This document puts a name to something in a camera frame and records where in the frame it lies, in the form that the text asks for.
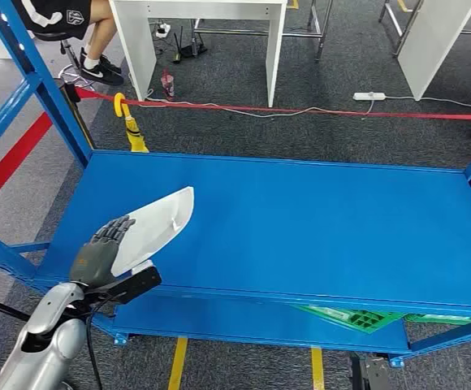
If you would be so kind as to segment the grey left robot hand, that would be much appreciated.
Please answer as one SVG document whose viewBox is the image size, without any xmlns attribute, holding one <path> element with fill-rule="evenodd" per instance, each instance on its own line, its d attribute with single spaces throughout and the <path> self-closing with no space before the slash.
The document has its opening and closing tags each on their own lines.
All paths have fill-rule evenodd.
<svg viewBox="0 0 471 390">
<path fill-rule="evenodd" d="M 114 282 L 112 268 L 119 244 L 135 219 L 124 215 L 113 219 L 94 232 L 81 247 L 73 260 L 70 274 L 70 282 L 98 288 Z"/>
</svg>

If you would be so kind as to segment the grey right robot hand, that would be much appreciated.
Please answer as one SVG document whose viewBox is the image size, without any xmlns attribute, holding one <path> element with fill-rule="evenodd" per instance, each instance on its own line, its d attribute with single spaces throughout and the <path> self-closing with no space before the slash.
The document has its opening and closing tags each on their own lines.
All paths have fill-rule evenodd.
<svg viewBox="0 0 471 390">
<path fill-rule="evenodd" d="M 352 388 L 353 390 L 363 390 L 364 382 L 361 374 L 361 364 L 359 356 L 352 354 L 352 362 Z"/>
</svg>

